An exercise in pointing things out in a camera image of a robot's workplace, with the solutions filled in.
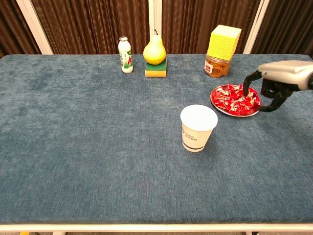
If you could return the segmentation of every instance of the pear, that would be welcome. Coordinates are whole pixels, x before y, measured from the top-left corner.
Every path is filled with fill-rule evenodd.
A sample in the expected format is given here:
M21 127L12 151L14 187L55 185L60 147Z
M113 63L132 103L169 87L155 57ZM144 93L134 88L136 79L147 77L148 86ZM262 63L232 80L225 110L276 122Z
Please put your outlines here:
M152 65L158 65L166 57L166 51L163 46L163 41L160 35L155 30L156 35L153 35L151 41L143 50L143 57L147 63Z

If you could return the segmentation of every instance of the paper cup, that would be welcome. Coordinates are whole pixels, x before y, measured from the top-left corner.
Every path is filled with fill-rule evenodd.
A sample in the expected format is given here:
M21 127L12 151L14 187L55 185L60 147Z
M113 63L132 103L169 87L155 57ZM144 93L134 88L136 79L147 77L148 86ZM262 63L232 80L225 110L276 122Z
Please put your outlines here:
M180 113L182 145L191 152L199 152L209 139L218 119L216 113L204 105L187 106Z

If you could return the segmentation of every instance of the bottle label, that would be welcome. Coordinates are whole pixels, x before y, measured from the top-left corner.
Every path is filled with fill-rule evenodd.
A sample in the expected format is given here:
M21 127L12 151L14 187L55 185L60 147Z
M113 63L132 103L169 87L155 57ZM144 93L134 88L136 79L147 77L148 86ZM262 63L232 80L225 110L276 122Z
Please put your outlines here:
M119 57L121 65L125 69L129 69L133 66L132 52L131 51L120 51Z
M212 71L213 71L213 65L212 65L212 64L209 64L207 61L205 61L204 70L207 71L208 73L212 73Z

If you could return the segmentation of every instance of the plate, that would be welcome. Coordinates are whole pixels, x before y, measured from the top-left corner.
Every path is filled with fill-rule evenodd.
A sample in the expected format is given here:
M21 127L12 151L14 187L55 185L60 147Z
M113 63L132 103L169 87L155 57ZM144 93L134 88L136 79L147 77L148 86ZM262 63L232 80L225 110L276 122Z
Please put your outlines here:
M257 114L257 113L259 112L258 108L255 107L255 108L251 109L251 111L248 112L248 113L245 113L245 114L242 114L242 115L235 115L235 114L230 114L230 113L227 112L225 109L221 109L221 108L217 107L217 106L213 103L212 97L215 96L216 92L221 91L221 90L223 90L224 88L227 88L227 85L228 85L228 84L214 88L213 91L212 91L211 94L210 94L211 103L213 104L213 106L214 106L216 109L218 109L219 111L221 111L222 113L225 113L225 114L227 114L227 115L234 116L234 117L239 117L239 118L250 117L250 116L253 116L253 115L255 115L255 114Z

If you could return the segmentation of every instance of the candy wrapper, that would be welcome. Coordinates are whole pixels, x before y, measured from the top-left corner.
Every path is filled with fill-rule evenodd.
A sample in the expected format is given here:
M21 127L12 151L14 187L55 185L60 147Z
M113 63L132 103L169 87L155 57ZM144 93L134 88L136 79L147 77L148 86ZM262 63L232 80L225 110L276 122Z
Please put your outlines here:
M222 86L213 94L212 102L217 107L236 116L253 113L261 105L258 93L253 88L249 88L247 96L244 96L242 84Z

